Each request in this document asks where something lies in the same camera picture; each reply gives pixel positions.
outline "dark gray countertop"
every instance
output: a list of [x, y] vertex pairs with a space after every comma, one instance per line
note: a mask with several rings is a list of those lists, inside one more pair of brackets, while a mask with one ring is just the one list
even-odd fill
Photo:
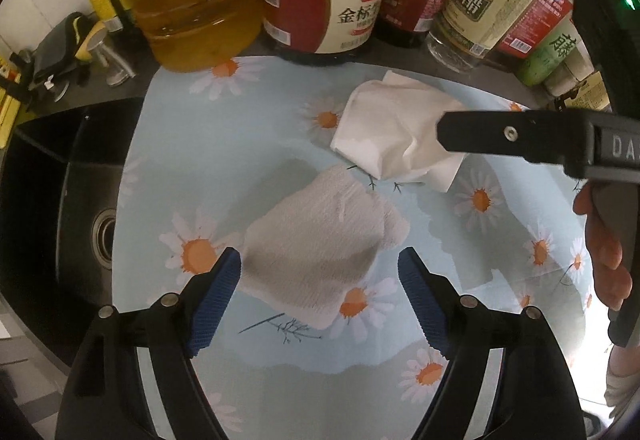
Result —
[[[92, 68], [92, 76], [87, 86], [80, 87], [72, 84], [65, 96], [58, 102], [52, 102], [49, 96], [44, 96], [34, 103], [32, 110], [37, 116], [50, 115], [79, 106], [106, 102], [107, 100], [126, 99], [129, 97], [143, 97], [149, 83], [158, 70], [158, 63], [148, 50], [138, 52], [123, 52], [138, 75], [122, 86], [110, 88], [104, 80], [104, 74], [99, 67]], [[242, 55], [272, 55], [261, 38], [258, 38]], [[527, 88], [514, 77], [500, 70], [482, 66], [473, 70], [469, 75], [461, 75], [439, 64], [426, 50], [396, 48], [382, 41], [373, 39], [366, 52], [361, 54], [359, 62], [381, 65], [389, 68], [410, 70], [450, 81], [455, 81], [492, 94], [515, 100], [530, 108], [539, 107], [545, 97], [541, 88]]]

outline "blue ribbed rubber pad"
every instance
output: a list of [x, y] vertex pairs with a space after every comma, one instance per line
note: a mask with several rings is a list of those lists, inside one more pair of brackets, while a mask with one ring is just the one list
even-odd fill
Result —
[[406, 248], [398, 256], [398, 276], [429, 344], [446, 356], [449, 351], [447, 316], [433, 295], [428, 279], [431, 274], [416, 251]]
[[240, 254], [228, 248], [213, 267], [214, 279], [191, 318], [191, 336], [187, 342], [187, 351], [191, 357], [195, 357], [201, 349], [211, 344], [229, 300], [240, 281], [240, 271]]

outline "orange flower center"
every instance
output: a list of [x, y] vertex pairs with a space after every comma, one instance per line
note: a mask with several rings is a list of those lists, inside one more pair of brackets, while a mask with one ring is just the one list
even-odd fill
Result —
[[362, 288], [352, 288], [344, 296], [344, 303], [340, 305], [342, 317], [356, 317], [367, 307], [367, 296]]
[[236, 63], [233, 59], [229, 59], [222, 63], [221, 65], [214, 66], [211, 69], [211, 73], [215, 77], [231, 77], [238, 71], [238, 63]]
[[182, 269], [192, 274], [208, 272], [218, 260], [216, 249], [209, 240], [198, 238], [182, 247]]
[[476, 189], [471, 196], [471, 202], [481, 213], [484, 213], [491, 206], [491, 198], [484, 189]]
[[438, 364], [437, 362], [430, 362], [420, 370], [420, 373], [415, 376], [415, 380], [418, 381], [418, 384], [430, 386], [434, 382], [440, 380], [443, 369], [444, 367], [441, 364]]
[[318, 126], [325, 130], [332, 130], [338, 126], [338, 116], [334, 112], [322, 112], [316, 116]]
[[539, 240], [538, 242], [533, 243], [533, 264], [536, 266], [541, 266], [545, 263], [546, 258], [549, 256], [549, 251], [546, 248], [546, 241]]

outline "silver screw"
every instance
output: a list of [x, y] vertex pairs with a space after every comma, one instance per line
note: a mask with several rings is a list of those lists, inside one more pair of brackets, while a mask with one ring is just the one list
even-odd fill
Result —
[[527, 314], [529, 319], [540, 319], [542, 317], [542, 312], [535, 306], [527, 306], [524, 313]]
[[103, 306], [98, 310], [98, 317], [100, 319], [106, 319], [107, 317], [111, 317], [113, 315], [113, 306], [107, 305]]
[[509, 142], [515, 142], [518, 139], [518, 131], [513, 126], [504, 128], [504, 136]]
[[174, 306], [178, 302], [178, 295], [174, 293], [164, 294], [160, 299], [162, 306]]
[[472, 295], [463, 295], [460, 298], [460, 304], [465, 308], [475, 308], [478, 306], [478, 299]]

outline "sink drain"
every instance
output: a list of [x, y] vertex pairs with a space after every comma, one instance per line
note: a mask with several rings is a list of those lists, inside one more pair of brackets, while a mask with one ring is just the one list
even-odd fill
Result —
[[95, 217], [91, 230], [91, 248], [95, 259], [107, 270], [111, 270], [115, 229], [116, 211], [115, 209], [105, 209]]

